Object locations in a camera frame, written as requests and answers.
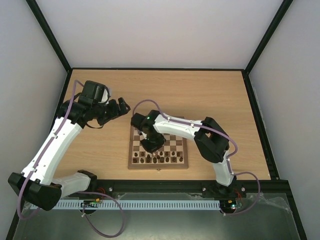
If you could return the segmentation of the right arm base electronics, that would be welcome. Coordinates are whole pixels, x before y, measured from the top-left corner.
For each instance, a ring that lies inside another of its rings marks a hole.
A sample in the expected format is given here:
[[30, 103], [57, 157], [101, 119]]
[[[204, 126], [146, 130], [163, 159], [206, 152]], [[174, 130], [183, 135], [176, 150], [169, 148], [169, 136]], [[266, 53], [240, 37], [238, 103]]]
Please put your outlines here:
[[240, 213], [246, 207], [247, 195], [245, 192], [235, 191], [231, 199], [223, 199], [219, 201], [220, 212], [225, 215], [233, 215]]

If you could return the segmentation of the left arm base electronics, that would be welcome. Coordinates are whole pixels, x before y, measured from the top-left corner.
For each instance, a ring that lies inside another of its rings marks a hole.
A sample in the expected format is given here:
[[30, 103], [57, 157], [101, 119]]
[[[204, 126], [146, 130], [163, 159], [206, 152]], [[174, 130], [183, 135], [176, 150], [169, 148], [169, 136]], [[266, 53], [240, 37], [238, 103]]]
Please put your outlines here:
[[97, 210], [97, 207], [99, 207], [100, 204], [103, 203], [104, 198], [105, 197], [103, 195], [99, 195], [99, 194], [92, 195], [92, 198], [84, 200], [80, 204], [79, 211], [85, 215], [93, 214]]

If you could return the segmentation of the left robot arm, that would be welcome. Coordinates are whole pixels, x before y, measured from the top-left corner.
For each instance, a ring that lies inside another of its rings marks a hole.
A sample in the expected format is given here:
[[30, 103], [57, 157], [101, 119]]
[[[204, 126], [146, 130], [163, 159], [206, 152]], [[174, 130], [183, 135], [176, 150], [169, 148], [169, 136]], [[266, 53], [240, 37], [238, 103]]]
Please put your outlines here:
[[40, 209], [50, 211], [61, 198], [96, 188], [97, 176], [86, 170], [54, 178], [56, 169], [76, 136], [96, 120], [102, 128], [106, 123], [130, 111], [130, 106], [120, 97], [111, 98], [104, 84], [86, 81], [82, 91], [72, 91], [57, 112], [53, 127], [35, 157], [20, 172], [13, 172], [8, 183], [18, 199]]

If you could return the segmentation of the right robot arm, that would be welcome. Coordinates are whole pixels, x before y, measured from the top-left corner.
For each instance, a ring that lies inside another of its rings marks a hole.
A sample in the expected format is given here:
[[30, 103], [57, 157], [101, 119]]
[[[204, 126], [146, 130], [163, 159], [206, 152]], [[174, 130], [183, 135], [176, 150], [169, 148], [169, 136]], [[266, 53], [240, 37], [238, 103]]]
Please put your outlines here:
[[165, 134], [193, 141], [200, 155], [212, 163], [216, 178], [213, 192], [226, 197], [235, 191], [236, 177], [231, 170], [232, 154], [229, 153], [229, 143], [232, 140], [213, 118], [187, 120], [151, 110], [148, 115], [134, 113], [130, 125], [142, 137], [140, 143], [150, 154], [165, 145]]

